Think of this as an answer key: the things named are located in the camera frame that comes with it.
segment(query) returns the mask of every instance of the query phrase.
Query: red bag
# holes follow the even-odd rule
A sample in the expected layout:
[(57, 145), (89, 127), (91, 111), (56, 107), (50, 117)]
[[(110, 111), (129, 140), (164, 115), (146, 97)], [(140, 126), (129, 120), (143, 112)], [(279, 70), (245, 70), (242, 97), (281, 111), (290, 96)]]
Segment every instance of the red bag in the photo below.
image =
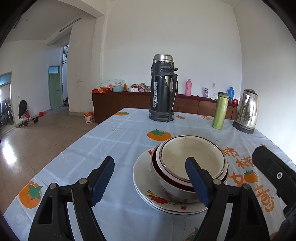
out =
[(42, 116), (44, 116), (44, 115), (46, 115), (46, 113), (45, 113), (45, 112), (39, 112), (39, 115), (38, 115), (38, 117), (42, 117)]

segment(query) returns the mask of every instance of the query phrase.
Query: green tumbler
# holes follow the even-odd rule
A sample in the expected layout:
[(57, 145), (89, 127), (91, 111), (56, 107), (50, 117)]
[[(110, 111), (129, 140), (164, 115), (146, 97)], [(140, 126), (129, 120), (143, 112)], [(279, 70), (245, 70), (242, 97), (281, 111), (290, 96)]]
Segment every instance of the green tumbler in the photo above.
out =
[(218, 93), (218, 100), (216, 105), (215, 116), (213, 120), (213, 127), (218, 130), (222, 130), (224, 119), (226, 116), (228, 106), (229, 94), (224, 92)]

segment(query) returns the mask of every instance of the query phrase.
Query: tablecloth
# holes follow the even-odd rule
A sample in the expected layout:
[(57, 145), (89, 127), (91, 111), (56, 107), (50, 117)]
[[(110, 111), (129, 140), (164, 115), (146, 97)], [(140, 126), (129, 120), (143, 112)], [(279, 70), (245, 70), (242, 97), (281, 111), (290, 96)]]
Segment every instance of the tablecloth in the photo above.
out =
[[(277, 231), (284, 219), (282, 210), (285, 204), (276, 195), (272, 184), (254, 167), (251, 156), (256, 147), (265, 145), (293, 170), (296, 170), (295, 165), (259, 131), (255, 130), (254, 134), (240, 132), (232, 126), (232, 120), (225, 120), (223, 130), (216, 130), (212, 122), (213, 117), (178, 112), (174, 121), (156, 122), (149, 119), (148, 110), (125, 108), (60, 153), (30, 183), (40, 190), (42, 199), (50, 183), (56, 182), (59, 186), (74, 184), (98, 168), (106, 156), (111, 156), (115, 160), (113, 176), (101, 202), (93, 208), (106, 239), (183, 241), (196, 227), (200, 227), (206, 212), (181, 216), (154, 210), (135, 190), (132, 169), (142, 152), (160, 143), (153, 137), (149, 138), (149, 132), (159, 130), (171, 136), (197, 135), (223, 149), (230, 168), (227, 184), (240, 186), (249, 183), (262, 207), (269, 232)], [(38, 205), (27, 208), (22, 198), (21, 193), (17, 195), (4, 217), (18, 238), (27, 240)], [(218, 241), (224, 240), (231, 207), (232, 204), (227, 204)], [(75, 240), (82, 240), (73, 204), (69, 203), (68, 208)]]

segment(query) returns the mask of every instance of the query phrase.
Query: kettle handle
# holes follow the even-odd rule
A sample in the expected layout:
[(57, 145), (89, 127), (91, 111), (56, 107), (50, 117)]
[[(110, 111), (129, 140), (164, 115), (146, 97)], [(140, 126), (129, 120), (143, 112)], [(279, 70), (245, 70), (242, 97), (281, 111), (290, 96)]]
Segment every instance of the kettle handle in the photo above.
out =
[(177, 74), (173, 74), (173, 99), (170, 101), (170, 107), (169, 107), (169, 112), (173, 113), (173, 108), (174, 108), (174, 103), (177, 97), (178, 93), (178, 80), (177, 80)]

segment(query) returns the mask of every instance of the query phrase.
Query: blue gripper pad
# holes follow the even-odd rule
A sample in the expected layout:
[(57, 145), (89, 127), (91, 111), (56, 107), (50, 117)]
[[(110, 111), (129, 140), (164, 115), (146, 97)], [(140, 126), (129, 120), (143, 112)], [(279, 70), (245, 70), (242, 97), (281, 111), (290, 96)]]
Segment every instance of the blue gripper pad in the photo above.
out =
[(114, 159), (107, 156), (98, 169), (92, 170), (88, 176), (88, 190), (90, 191), (91, 199), (90, 206), (94, 207), (96, 203), (100, 202), (114, 172)]
[(213, 198), (213, 178), (207, 170), (201, 169), (194, 157), (185, 161), (185, 170), (201, 203), (209, 207)]

